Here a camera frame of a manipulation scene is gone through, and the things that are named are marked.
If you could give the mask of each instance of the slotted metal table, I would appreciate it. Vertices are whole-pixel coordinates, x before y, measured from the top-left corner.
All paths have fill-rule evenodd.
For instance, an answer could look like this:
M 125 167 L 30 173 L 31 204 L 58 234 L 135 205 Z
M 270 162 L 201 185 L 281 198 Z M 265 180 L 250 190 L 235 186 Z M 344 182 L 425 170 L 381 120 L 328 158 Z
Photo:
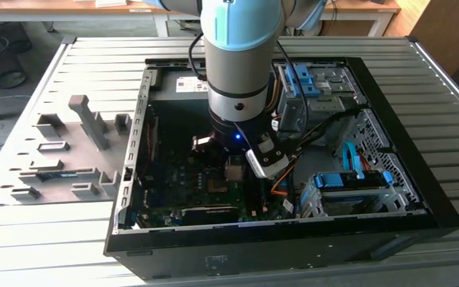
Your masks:
M 133 116 L 145 60 L 186 58 L 191 41 L 79 38 L 62 44 L 0 153 L 0 286 L 146 284 L 115 259 L 103 256 L 111 201 L 20 204 L 2 185 L 15 179 L 10 161 L 30 139 L 32 117 L 58 112 L 64 121 L 79 121 L 66 106 L 55 105 L 76 93 L 88 95 L 90 108 L 102 112 L 104 119 L 123 112 Z M 459 88 L 421 44 L 405 38 L 342 37 L 283 38 L 282 43 L 293 57 L 364 58 L 459 213 Z M 201 43 L 195 56 L 203 57 L 203 52 Z M 377 263 L 147 284 L 199 286 L 267 281 L 289 286 L 459 286 L 459 230 Z

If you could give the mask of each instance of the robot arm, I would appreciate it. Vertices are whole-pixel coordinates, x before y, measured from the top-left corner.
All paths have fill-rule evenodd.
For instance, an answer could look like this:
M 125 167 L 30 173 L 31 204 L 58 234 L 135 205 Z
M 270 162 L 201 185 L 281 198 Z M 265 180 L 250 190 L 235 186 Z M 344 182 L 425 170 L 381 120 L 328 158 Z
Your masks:
M 310 30 L 328 0 L 145 0 L 163 9 L 201 15 L 209 104 L 218 140 L 231 146 L 241 134 L 259 178 L 289 165 L 266 114 L 270 63 L 285 24 Z

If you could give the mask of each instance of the white label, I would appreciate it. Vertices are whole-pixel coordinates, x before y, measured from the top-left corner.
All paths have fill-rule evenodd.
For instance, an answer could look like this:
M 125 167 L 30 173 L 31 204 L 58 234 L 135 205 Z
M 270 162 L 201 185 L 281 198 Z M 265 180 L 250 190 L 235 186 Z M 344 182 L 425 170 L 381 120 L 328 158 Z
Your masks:
M 273 130 L 279 131 L 279 121 L 273 120 Z
M 150 13 L 151 9 L 130 9 L 131 13 Z
M 315 86 L 318 88 L 332 88 L 332 85 L 328 82 L 317 82 Z
M 287 211 L 290 211 L 290 213 L 294 213 L 294 205 L 287 199 L 283 201 L 283 207 L 286 208 Z
M 177 79 L 178 93 L 193 93 L 197 91 L 209 91 L 207 82 L 201 81 L 197 77 L 181 77 Z

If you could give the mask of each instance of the open computer tower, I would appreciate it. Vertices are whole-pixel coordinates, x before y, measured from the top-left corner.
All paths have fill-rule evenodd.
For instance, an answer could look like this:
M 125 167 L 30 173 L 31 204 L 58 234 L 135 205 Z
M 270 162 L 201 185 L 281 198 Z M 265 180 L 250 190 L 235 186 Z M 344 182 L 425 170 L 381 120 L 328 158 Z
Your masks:
M 186 60 L 147 62 L 106 241 L 106 254 L 141 278 L 377 261 L 459 229 L 362 59 L 294 62 L 301 83 L 291 66 L 273 63 L 271 125 L 281 139 L 295 138 L 303 124 L 326 125 L 293 174 L 270 179 L 254 176 L 242 154 L 221 166 L 201 162 L 194 142 L 211 133 L 207 83 Z M 195 64 L 203 69 L 202 60 Z

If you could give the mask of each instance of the screw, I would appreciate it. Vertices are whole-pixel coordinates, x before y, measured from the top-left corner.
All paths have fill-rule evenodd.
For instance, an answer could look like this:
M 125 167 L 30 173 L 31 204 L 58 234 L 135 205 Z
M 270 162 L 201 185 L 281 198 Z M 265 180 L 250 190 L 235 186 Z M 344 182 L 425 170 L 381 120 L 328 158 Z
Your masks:
M 245 104 L 243 104 L 243 103 L 237 103 L 237 104 L 235 104 L 235 109 L 237 109 L 238 111 L 242 111 L 242 110 L 245 109 Z

